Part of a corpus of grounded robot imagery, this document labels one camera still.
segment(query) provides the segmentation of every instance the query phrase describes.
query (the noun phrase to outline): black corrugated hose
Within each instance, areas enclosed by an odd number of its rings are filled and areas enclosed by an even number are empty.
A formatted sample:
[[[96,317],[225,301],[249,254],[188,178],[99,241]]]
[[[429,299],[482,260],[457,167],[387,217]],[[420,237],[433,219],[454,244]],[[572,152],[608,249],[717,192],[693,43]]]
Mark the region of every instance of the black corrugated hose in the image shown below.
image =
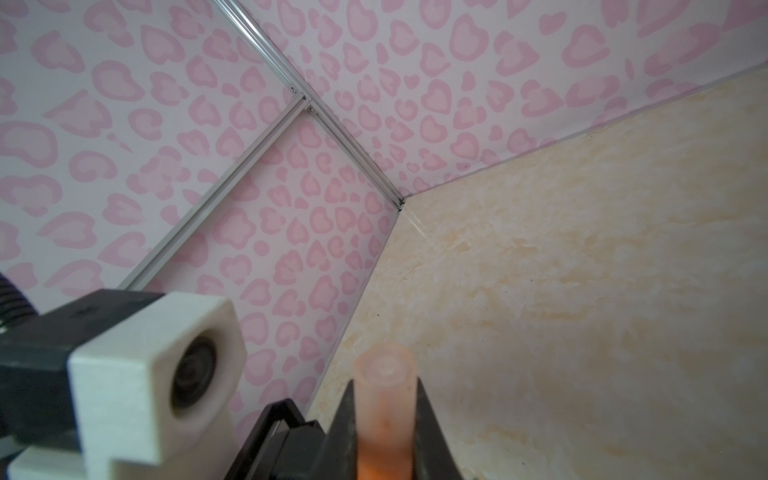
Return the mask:
[[[24,293],[20,292],[16,285],[11,283],[11,280],[0,273],[0,335],[37,315],[37,310],[29,303]],[[5,440],[4,437],[7,435],[8,429],[3,422],[2,415],[0,415],[0,441]],[[13,458],[13,455],[8,457],[6,455],[15,453],[15,450],[18,448],[14,448],[10,452],[0,451],[0,478],[5,478],[5,469]]]
[[[24,293],[0,273],[0,332],[38,315]]]

